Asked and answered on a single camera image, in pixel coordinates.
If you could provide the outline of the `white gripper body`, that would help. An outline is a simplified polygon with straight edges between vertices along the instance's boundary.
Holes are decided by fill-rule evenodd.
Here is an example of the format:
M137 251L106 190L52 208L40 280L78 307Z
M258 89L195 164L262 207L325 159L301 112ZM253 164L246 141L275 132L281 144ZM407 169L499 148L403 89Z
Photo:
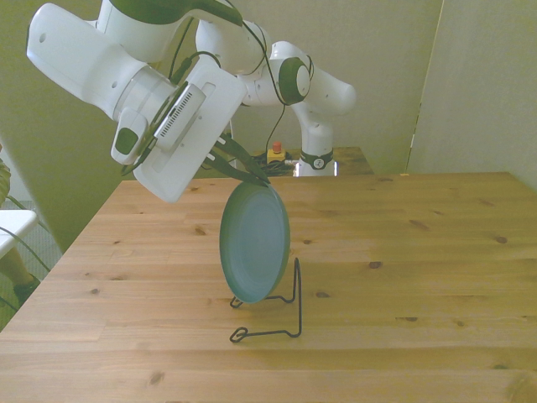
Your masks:
M246 95L232 74L202 57L188 86L155 134L156 145L136 179L165 202L177 202Z

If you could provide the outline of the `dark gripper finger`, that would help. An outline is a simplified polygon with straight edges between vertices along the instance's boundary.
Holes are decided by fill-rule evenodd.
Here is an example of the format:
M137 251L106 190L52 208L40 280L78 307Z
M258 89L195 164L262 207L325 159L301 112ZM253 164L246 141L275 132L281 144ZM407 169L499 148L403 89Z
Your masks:
M269 178L266 176L260 165L238 142L233 140L230 136L223 134L221 137L219 137L216 142L216 147L225 154L229 154L231 157L240 161L243 167L246 169L244 172L251 173L261 180L260 184L254 185L267 186L270 184Z
M223 175L226 175L233 179L247 182L250 184L261 183L261 180L257 176L234 168L227 162L225 158L223 158L219 154L209 153L206 157L206 164L209 165L212 169L215 169Z

